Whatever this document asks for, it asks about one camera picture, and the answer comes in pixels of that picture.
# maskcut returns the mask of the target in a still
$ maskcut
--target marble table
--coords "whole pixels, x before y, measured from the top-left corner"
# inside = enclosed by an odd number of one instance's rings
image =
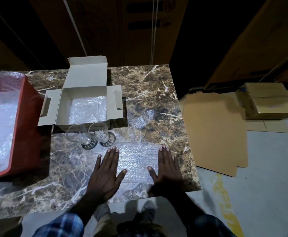
[[[67,71],[23,73],[37,91],[45,93],[62,88]],[[125,97],[124,118],[110,122],[117,141],[165,143],[178,156],[185,190],[200,190],[169,66],[111,67],[108,78],[112,85],[122,85]],[[44,139],[39,169],[0,179],[0,218],[69,208],[85,193],[96,153],[69,142],[56,128]],[[122,183],[109,202],[146,198],[149,188],[149,184]]]

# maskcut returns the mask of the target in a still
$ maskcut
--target glass base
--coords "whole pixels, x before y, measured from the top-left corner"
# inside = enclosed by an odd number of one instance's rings
[[[89,145],[83,145],[82,144],[82,147],[85,149],[85,150],[91,150],[93,148],[96,147],[98,141],[97,140],[94,140],[94,139],[91,139],[91,143]]]
[[[109,140],[106,143],[99,142],[103,147],[110,147],[116,142],[116,136],[112,132],[108,132]]]

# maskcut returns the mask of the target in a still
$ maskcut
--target red container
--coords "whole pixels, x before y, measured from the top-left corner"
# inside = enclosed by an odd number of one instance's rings
[[[20,87],[20,95],[16,112],[15,126],[12,138],[12,146],[9,156],[8,168],[0,172],[3,175],[17,174],[29,169],[39,167],[42,136],[38,132],[38,121],[43,98],[28,82],[26,75],[16,72],[0,72],[0,92],[8,92],[9,87],[4,85],[7,79],[14,80],[14,76],[20,78],[16,81]]]

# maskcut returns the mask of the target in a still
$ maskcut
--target sneaker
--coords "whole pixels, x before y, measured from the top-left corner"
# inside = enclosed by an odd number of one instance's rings
[[[94,212],[94,217],[99,222],[100,218],[106,214],[110,214],[110,208],[108,206],[108,203],[101,204],[97,207],[97,209]]]
[[[142,220],[152,223],[155,218],[156,206],[153,201],[148,200],[142,207],[140,214]]]

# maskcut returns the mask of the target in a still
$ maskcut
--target white cardboard box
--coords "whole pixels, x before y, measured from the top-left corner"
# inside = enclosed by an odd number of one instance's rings
[[[67,129],[72,125],[69,123],[72,100],[97,96],[107,97],[107,120],[123,118],[121,85],[107,86],[107,58],[98,55],[68,60],[70,69],[63,88],[46,91],[38,126],[55,124]]]

